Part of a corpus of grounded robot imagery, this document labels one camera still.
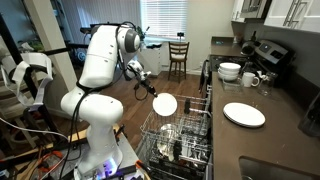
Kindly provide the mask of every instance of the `mug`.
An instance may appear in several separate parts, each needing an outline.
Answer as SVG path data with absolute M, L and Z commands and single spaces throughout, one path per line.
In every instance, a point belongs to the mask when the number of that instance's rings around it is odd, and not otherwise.
M 258 86 L 260 83 L 260 79 L 253 73 L 245 72 L 243 73 L 241 83 L 244 87 Z

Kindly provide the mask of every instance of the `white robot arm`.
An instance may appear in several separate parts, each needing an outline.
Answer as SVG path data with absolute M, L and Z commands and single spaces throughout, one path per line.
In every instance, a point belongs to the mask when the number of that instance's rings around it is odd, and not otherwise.
M 75 169 L 76 179 L 90 179 L 92 174 L 98 174 L 101 178 L 111 176 L 122 161 L 113 124 L 122 117 L 123 106 L 112 97 L 94 93 L 112 83 L 117 62 L 121 62 L 126 80 L 136 78 L 141 86 L 157 97 L 147 79 L 150 73 L 145 73 L 138 61 L 131 60 L 139 49 L 138 34 L 123 25 L 101 25 L 93 28 L 92 32 L 81 78 L 61 101 L 65 112 L 74 116 L 77 110 L 79 117 L 90 124 L 87 129 L 90 150 Z

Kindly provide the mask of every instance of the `kitchen cabinet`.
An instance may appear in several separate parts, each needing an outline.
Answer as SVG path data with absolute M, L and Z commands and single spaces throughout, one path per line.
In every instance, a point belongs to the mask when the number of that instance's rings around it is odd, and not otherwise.
M 244 22 L 245 18 L 240 18 L 243 2 L 244 0 L 235 0 L 231 21 Z
M 157 76 L 161 72 L 161 58 L 161 48 L 137 52 L 137 60 L 144 65 L 144 72 L 151 71 L 151 75 Z
M 320 1 L 273 0 L 264 25 L 320 32 Z

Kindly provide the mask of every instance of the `kitchen counter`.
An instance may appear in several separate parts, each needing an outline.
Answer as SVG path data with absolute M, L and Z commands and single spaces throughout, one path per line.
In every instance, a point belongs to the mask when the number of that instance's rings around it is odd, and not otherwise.
M 212 37 L 211 55 L 242 56 L 241 45 L 233 43 L 232 37 Z
M 243 88 L 241 93 L 224 91 L 216 72 L 212 84 L 215 180 L 241 180 L 241 156 L 320 175 L 320 141 L 297 128 L 305 112 L 282 89 L 274 89 L 273 98 L 258 94 L 256 87 Z M 231 122 L 223 114 L 230 102 L 257 108 L 265 124 L 251 129 Z

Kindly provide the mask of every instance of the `dishwasher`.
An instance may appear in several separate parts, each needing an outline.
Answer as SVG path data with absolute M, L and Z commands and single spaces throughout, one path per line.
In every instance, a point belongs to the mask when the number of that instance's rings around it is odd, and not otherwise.
M 208 85 L 206 98 L 173 95 L 177 110 L 170 116 L 151 110 L 136 149 L 151 179 L 212 179 L 211 91 Z

